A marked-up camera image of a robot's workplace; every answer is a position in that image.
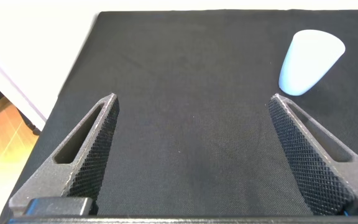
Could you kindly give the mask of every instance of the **white wall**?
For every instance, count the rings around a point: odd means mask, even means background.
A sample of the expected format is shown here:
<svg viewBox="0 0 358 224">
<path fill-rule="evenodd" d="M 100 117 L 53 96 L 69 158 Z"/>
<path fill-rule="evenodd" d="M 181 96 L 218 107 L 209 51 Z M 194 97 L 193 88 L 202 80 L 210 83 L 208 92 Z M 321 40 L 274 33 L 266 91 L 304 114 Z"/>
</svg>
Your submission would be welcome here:
<svg viewBox="0 0 358 224">
<path fill-rule="evenodd" d="M 358 0 L 0 0 L 0 91 L 39 129 L 100 11 L 358 9 Z"/>
</svg>

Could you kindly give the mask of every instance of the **black fabric surface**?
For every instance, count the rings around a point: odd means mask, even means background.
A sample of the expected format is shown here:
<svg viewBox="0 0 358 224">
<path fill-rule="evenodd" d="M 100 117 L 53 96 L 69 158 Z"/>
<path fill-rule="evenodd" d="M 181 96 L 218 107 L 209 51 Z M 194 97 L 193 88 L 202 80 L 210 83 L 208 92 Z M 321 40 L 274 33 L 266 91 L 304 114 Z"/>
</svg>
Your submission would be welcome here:
<svg viewBox="0 0 358 224">
<path fill-rule="evenodd" d="M 358 153 L 358 11 L 102 12 L 12 193 L 113 92 L 100 215 L 311 215 L 267 106 L 303 29 L 346 52 L 292 100 Z"/>
</svg>

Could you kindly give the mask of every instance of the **light blue cup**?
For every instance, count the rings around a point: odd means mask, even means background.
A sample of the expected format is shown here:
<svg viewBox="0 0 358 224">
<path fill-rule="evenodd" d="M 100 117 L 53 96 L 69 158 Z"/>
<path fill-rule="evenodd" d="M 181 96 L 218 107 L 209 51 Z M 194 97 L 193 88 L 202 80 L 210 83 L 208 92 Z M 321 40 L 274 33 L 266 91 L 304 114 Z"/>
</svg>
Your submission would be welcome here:
<svg viewBox="0 0 358 224">
<path fill-rule="evenodd" d="M 288 95 L 300 96 L 313 87 L 345 52 L 345 45 L 332 34 L 302 30 L 292 39 L 278 81 Z"/>
</svg>

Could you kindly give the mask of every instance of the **white cup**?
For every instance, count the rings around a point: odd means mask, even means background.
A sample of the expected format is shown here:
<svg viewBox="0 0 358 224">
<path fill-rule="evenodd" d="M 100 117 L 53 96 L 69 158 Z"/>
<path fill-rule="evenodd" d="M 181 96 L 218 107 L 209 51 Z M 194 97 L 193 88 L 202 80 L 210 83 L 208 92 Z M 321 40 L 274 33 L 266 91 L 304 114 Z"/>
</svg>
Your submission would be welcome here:
<svg viewBox="0 0 358 224">
<path fill-rule="evenodd" d="M 332 34 L 302 30 L 292 39 L 280 72 L 279 87 L 300 96 L 313 87 L 345 52 L 345 45 Z"/>
</svg>

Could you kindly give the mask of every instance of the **table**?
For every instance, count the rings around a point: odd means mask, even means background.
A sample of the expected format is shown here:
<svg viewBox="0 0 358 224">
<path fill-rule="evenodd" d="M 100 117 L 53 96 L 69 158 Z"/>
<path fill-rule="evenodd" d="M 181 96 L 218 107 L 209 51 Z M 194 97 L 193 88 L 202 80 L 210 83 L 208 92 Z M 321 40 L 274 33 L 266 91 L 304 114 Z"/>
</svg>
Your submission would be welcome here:
<svg viewBox="0 0 358 224">
<path fill-rule="evenodd" d="M 310 215 L 266 105 L 302 29 L 334 34 L 346 52 L 292 100 L 358 153 L 358 11 L 104 12 L 13 192 L 114 92 L 99 214 Z"/>
</svg>

